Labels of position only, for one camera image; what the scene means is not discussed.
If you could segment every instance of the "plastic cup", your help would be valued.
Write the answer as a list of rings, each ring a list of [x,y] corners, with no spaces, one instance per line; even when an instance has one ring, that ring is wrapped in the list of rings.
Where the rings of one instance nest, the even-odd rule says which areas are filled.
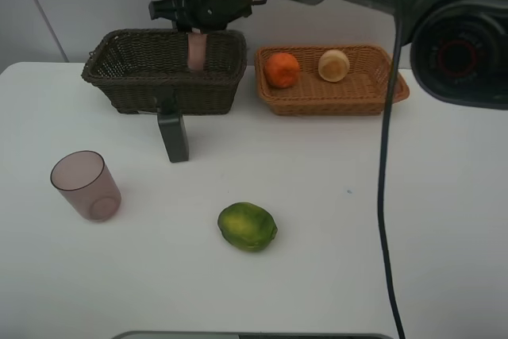
[[[51,171],[51,183],[91,222],[109,220],[121,204],[120,191],[104,158],[93,151],[65,156]]]
[[[192,71],[202,71],[205,69],[206,62],[207,35],[201,33],[189,33],[187,36],[189,44],[187,66]]]

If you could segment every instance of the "dark brown wicker basket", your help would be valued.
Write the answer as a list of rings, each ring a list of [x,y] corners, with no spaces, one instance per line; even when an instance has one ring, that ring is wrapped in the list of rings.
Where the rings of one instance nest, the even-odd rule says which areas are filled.
[[[156,112],[154,95],[172,87],[184,114],[227,114],[247,65],[239,32],[211,33],[205,70],[187,67],[187,34],[173,29],[122,29],[90,54],[82,77],[124,114]]]

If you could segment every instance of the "white wall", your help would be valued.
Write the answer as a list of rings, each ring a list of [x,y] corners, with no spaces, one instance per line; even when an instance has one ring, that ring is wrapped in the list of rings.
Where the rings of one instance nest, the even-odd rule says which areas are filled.
[[[149,0],[39,1],[70,61],[85,61],[88,52],[111,30],[171,26],[169,21],[150,21],[147,11]],[[24,6],[20,8],[25,12],[28,9]],[[16,33],[22,27],[18,24],[19,19],[25,23],[31,20],[26,16],[17,17],[16,21],[10,22],[13,25],[7,28],[3,26],[9,37],[19,34]],[[255,8],[250,18],[236,21],[231,28],[244,32],[251,49],[250,58],[259,46],[267,44],[365,42],[381,45],[391,52],[394,42],[394,26],[390,16],[339,0],[327,0],[317,7],[286,0],[269,0],[266,6]],[[42,45],[50,41],[45,31],[36,30],[33,34],[37,35],[40,43],[34,44],[27,33],[22,33],[16,42],[18,50],[24,51],[24,56],[27,56],[27,47],[38,53],[43,50]],[[406,48],[402,67],[409,67],[408,51]],[[49,53],[44,59],[55,60],[55,57]]]
[[[63,61],[33,0],[0,0],[0,73],[19,61]]]

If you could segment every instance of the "wicker basket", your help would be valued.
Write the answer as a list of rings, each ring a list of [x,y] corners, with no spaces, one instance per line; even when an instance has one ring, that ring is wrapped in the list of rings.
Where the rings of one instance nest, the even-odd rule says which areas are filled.
[[[156,112],[154,94],[168,86],[185,114],[227,114],[247,64],[244,36],[211,33],[201,72],[188,69],[187,50],[187,35],[172,29],[114,31],[90,54],[82,77],[120,113]]]
[[[328,83],[318,74],[319,59],[330,49],[340,49],[349,58],[351,69],[339,83]],[[268,86],[265,62],[277,52],[288,52],[300,63],[297,85],[289,89]],[[381,114],[387,93],[391,59],[371,45],[268,47],[256,56],[257,88],[260,97],[279,115],[372,115]],[[394,102],[410,96],[409,87],[399,75]]]

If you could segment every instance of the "orange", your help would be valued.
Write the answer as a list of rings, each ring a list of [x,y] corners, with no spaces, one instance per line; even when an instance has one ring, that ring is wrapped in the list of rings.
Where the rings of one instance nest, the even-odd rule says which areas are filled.
[[[300,64],[289,53],[276,53],[264,65],[264,74],[271,86],[285,89],[298,82]]]

